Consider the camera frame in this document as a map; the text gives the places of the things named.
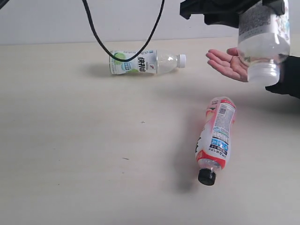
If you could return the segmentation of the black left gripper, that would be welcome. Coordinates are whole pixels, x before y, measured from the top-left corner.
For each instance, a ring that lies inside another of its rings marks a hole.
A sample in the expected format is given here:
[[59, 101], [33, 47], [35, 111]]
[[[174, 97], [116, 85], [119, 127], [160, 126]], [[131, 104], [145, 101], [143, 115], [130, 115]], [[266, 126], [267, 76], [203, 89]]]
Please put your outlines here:
[[253, 28], [270, 23], [271, 15], [285, 13], [283, 0], [185, 0], [180, 3], [180, 15], [204, 15], [206, 25]]

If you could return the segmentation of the person's open bare hand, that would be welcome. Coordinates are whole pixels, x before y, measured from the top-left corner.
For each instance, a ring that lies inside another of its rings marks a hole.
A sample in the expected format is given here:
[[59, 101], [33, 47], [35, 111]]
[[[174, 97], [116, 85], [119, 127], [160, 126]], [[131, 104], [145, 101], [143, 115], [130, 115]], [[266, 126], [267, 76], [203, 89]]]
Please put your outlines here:
[[210, 49], [206, 53], [208, 64], [223, 76], [247, 83], [248, 67], [240, 60], [238, 49], [229, 48], [226, 52]]

